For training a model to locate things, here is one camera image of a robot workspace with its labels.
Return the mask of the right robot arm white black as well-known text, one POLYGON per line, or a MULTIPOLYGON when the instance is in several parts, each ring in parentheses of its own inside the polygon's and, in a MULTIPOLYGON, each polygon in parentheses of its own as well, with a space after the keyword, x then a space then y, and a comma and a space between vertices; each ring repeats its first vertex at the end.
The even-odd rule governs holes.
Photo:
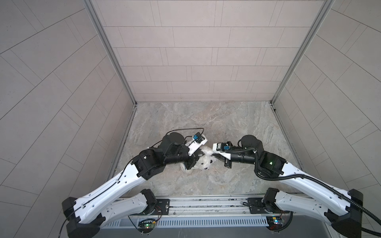
POLYGON ((279 181, 306 194, 306 197, 300 197, 269 188, 262 199, 268 212, 300 213, 331 225, 347 238, 361 237, 362 193, 339 189, 303 172, 284 158, 265 151, 263 143, 253 135, 243 136, 238 146, 230 141, 215 143, 213 152, 222 157, 227 168, 234 162, 253 164, 258 178, 279 181))

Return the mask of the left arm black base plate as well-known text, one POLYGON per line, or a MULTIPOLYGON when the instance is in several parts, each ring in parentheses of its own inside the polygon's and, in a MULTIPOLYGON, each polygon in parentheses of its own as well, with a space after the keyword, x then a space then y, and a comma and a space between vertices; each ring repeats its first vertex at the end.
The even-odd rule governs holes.
POLYGON ((157 211, 156 208, 153 208, 149 213, 136 213, 132 214, 132 216, 158 216, 158 215, 168 215, 170 208, 170 199, 158 199, 156 203, 156 207, 159 208, 157 211))

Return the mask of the white teddy bear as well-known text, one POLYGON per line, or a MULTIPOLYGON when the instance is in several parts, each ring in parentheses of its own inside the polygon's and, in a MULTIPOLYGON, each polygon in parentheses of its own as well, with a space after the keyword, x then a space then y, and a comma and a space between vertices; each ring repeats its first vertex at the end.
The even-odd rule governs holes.
POLYGON ((196 159, 198 159, 195 165, 187 169, 184 163, 180 164, 180 168, 183 172, 190 173, 191 170, 209 170, 212 165, 215 164, 217 158, 213 156, 213 151, 208 146, 201 146, 194 154, 196 159))

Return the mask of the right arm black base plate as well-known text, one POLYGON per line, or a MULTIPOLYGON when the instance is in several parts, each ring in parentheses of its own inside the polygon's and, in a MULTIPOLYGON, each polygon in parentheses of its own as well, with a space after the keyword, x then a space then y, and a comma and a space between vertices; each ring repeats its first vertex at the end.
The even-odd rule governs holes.
POLYGON ((285 212, 289 214, 290 211, 280 210, 275 204, 275 198, 248 198, 247 201, 242 202, 242 205, 247 206, 251 214, 281 214, 285 212))

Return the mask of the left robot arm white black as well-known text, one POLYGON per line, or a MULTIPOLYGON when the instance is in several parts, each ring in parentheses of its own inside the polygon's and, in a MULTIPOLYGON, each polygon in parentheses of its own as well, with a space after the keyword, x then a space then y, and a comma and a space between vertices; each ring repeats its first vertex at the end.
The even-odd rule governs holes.
POLYGON ((167 164, 183 163, 191 169, 200 158, 200 147, 207 143, 201 133, 187 142, 180 133, 172 131, 159 142, 133 157, 125 168, 92 192, 69 197, 62 202, 66 228, 70 238, 92 238, 100 229, 129 215, 149 215, 157 210, 157 199, 150 189, 120 199, 123 194, 164 171, 167 164))

